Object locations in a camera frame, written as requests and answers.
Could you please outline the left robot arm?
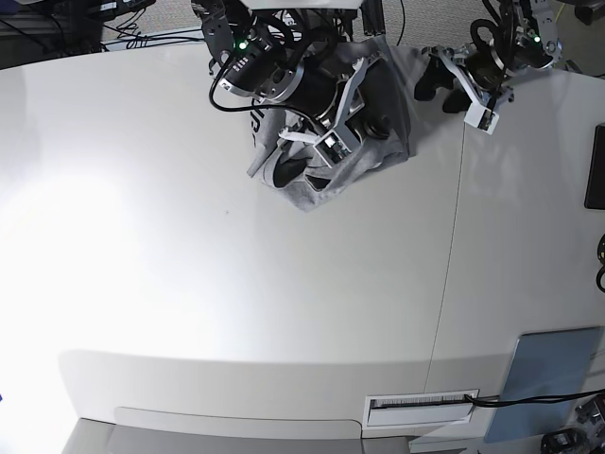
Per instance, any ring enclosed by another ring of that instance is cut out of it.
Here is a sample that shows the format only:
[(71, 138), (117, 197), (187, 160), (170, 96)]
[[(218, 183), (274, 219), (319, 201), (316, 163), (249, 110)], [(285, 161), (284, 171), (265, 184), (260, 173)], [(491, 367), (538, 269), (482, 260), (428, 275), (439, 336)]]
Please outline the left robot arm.
[(483, 3), (488, 19), (471, 22), (471, 41), (462, 47), (427, 47), (428, 64), (416, 83), (414, 97), (434, 98), (450, 91), (447, 113), (466, 111), (476, 100), (488, 110), (511, 98), (514, 78), (555, 66), (562, 55), (555, 15), (546, 1)]

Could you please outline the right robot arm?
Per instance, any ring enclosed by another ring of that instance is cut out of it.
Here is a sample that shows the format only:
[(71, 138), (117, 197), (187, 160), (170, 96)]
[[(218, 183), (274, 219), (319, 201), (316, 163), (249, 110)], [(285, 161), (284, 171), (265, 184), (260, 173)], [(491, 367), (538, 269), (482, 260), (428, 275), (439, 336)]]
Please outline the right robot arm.
[(379, 1), (195, 1), (212, 56), (211, 88), (249, 98), (249, 109), (283, 114), (284, 141), (346, 155), (366, 137), (385, 140), (385, 119), (369, 107), (364, 79), (381, 55), (354, 49), (356, 18), (382, 35)]

